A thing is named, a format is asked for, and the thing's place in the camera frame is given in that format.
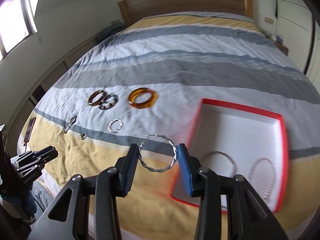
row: bedsheet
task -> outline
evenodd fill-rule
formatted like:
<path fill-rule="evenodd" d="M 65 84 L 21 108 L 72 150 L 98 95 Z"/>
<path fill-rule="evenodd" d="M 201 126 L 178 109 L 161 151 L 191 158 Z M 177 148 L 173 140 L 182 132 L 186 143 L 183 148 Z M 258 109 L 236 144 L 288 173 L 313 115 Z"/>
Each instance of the bedsheet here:
<path fill-rule="evenodd" d="M 136 88 L 158 93 L 150 108 L 127 103 Z M 88 105 L 104 89 L 118 95 L 109 110 Z M 201 98 L 263 108 L 284 116 L 289 143 L 289 178 L 282 208 L 275 214 L 290 239 L 296 239 L 320 204 L 320 96 L 294 63 L 266 39 L 251 19 L 225 13 L 181 12 L 142 19 L 104 40 L 65 73 L 37 104 L 31 150 L 48 145 L 59 152 L 41 180 L 55 196 L 74 174 L 97 175 L 126 155 L 147 133 L 186 143 Z M 77 121 L 67 134 L 69 119 Z M 117 133 L 113 119 L 123 121 Z M 21 134 L 26 132 L 27 124 Z M 87 134 L 80 140 L 80 134 Z M 23 136 L 18 150 L 23 151 Z M 166 142 L 152 138 L 142 155 L 161 168 L 172 156 Z M 151 173 L 139 163 L 132 190 L 117 200 L 124 238 L 193 239 L 198 208 L 170 198 L 178 165 Z M 93 201 L 89 231 L 93 235 Z M 222 216 L 222 239 L 227 239 Z"/>

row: orange bangle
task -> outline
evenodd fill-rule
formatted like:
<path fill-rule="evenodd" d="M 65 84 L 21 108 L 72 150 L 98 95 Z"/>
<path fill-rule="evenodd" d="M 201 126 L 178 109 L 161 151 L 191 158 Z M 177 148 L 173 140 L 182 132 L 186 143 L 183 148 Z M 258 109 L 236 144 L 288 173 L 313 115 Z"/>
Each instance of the orange bangle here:
<path fill-rule="evenodd" d="M 92 102 L 92 100 L 98 95 L 103 94 L 97 101 Z M 103 90 L 98 90 L 92 93 L 92 95 L 88 99 L 88 103 L 90 106 L 97 106 L 100 102 L 106 97 L 107 93 Z"/>
<path fill-rule="evenodd" d="M 151 96 L 147 101 L 144 101 L 142 103 L 135 103 L 135 99 L 137 96 L 140 96 L 144 93 L 149 93 Z M 135 108 L 146 108 L 146 107 L 150 107 L 153 105 L 153 103 L 156 101 L 157 99 L 157 93 L 155 91 L 153 91 L 150 88 L 138 88 L 134 91 L 131 92 L 131 94 L 128 97 L 128 103 L 135 107 Z"/>

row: smartphone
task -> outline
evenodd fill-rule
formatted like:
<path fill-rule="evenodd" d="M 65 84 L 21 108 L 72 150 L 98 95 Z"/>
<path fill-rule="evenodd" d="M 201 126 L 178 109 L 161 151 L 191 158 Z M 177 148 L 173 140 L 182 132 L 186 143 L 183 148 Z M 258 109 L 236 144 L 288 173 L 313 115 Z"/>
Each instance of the smartphone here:
<path fill-rule="evenodd" d="M 35 125 L 35 122 L 36 122 L 36 118 L 35 117 L 31 118 L 30 121 L 29 121 L 27 132 L 26 132 L 26 135 L 24 137 L 24 142 L 25 143 L 30 141 L 31 131 L 33 129 L 33 126 Z"/>

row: window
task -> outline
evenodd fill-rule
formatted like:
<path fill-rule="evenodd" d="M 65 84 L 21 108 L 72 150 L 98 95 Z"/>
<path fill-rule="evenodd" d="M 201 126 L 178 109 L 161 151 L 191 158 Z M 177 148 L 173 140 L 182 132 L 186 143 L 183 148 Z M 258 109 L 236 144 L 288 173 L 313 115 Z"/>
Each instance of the window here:
<path fill-rule="evenodd" d="M 34 22 L 38 0 L 13 0 L 0 15 L 0 61 L 37 32 Z"/>

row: yellow stripe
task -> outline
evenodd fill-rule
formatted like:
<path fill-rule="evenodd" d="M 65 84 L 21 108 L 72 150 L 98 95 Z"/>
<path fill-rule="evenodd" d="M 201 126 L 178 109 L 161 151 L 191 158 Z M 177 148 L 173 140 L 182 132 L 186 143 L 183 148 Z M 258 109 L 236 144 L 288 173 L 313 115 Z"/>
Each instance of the yellow stripe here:
<path fill-rule="evenodd" d="M 74 174 L 84 177 L 97 175 L 113 166 L 116 160 L 127 153 L 129 147 L 101 142 L 97 144 L 90 138 L 80 140 L 73 132 L 63 133 L 63 127 L 36 116 L 29 146 L 40 150 L 48 145 L 55 146 L 58 158 L 46 164 L 47 172 L 60 185 L 64 186 Z M 145 158 L 155 168 L 167 165 L 166 162 Z M 320 154 L 290 161 L 289 179 L 285 199 L 280 212 L 275 216 L 288 231 L 297 227 L 312 215 L 320 204 Z M 138 163 L 132 190 L 126 198 L 117 198 L 118 215 L 123 229 L 141 237 L 154 239 L 193 239 L 198 208 L 181 204 L 170 198 L 172 177 L 177 171 L 164 173 L 150 172 Z M 90 212 L 94 210 L 94 199 Z M 227 239 L 227 216 L 222 215 L 221 239 Z"/>
<path fill-rule="evenodd" d="M 175 25 L 191 25 L 191 24 L 204 24 L 204 25 L 216 25 L 216 26 L 228 26 L 233 28 L 244 28 L 249 31 L 260 32 L 260 30 L 251 22 L 225 19 L 225 18 L 214 18 L 214 17 L 197 17 L 191 15 L 178 15 L 178 16 L 162 16 L 149 19 L 143 19 L 130 27 L 126 28 L 122 33 L 126 33 L 132 29 L 137 28 L 150 28 L 154 26 L 172 26 Z"/>

